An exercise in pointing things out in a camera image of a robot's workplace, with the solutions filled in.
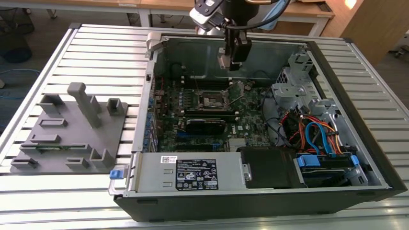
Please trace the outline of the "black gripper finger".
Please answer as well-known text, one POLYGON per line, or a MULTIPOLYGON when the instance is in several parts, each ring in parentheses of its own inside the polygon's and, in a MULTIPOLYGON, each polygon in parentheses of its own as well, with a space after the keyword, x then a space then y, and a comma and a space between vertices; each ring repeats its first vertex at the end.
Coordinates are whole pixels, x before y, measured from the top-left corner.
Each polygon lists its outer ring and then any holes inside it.
POLYGON ((240 69, 242 63, 247 61, 251 49, 252 49, 251 39, 246 35, 236 37, 235 57, 230 57, 231 58, 230 70, 231 71, 238 71, 240 69))
POLYGON ((226 29, 226 55, 231 58, 235 57, 236 52, 236 31, 231 29, 226 29))

